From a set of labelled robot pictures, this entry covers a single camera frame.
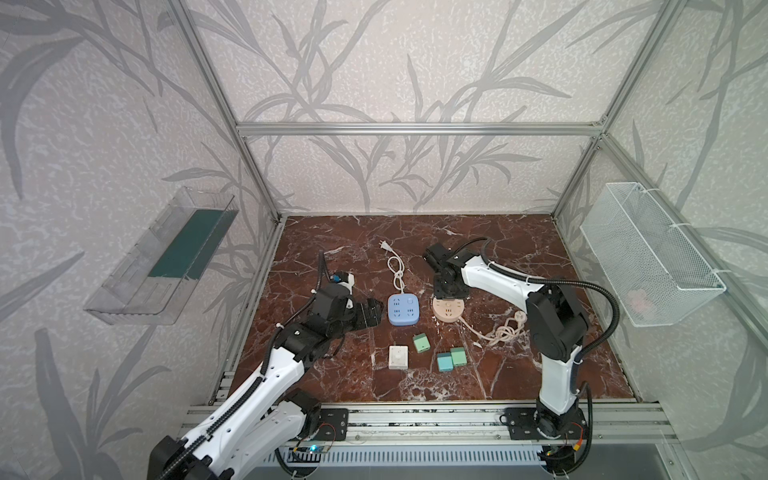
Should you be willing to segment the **pink round power strip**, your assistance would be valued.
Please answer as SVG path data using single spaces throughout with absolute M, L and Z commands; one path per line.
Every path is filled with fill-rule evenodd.
M 437 320 L 455 323 L 462 319 L 465 301 L 462 299 L 432 299 L 432 310 Z

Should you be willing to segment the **teal plug adapter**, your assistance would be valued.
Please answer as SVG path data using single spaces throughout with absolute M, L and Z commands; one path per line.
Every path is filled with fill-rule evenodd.
M 450 353 L 439 353 L 436 356 L 436 363 L 439 372 L 450 372 L 454 369 L 454 362 Z

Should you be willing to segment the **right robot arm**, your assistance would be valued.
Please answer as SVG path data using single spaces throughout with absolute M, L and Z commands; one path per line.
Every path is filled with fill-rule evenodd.
M 560 437 L 578 418 L 578 366 L 607 342 L 620 324 L 621 307 L 616 297 L 592 282 L 544 278 L 513 270 L 490 260 L 485 248 L 475 253 L 465 245 L 451 250 L 436 243 L 427 247 L 423 258 L 434 271 L 433 292 L 437 299 L 465 300 L 471 289 L 478 289 L 526 314 L 532 343 L 542 355 L 534 425 L 546 438 Z M 577 288 L 600 294 L 611 308 L 609 326 L 590 343 L 585 342 L 589 315 L 575 293 Z

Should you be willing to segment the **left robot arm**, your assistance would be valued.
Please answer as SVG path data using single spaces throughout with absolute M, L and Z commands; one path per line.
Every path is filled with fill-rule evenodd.
M 269 454 L 320 428 L 320 403 L 295 384 L 331 344 L 378 326 L 384 305 L 354 299 L 349 282 L 314 290 L 277 325 L 260 366 L 212 414 L 182 438 L 163 438 L 151 451 L 150 479 L 243 479 Z

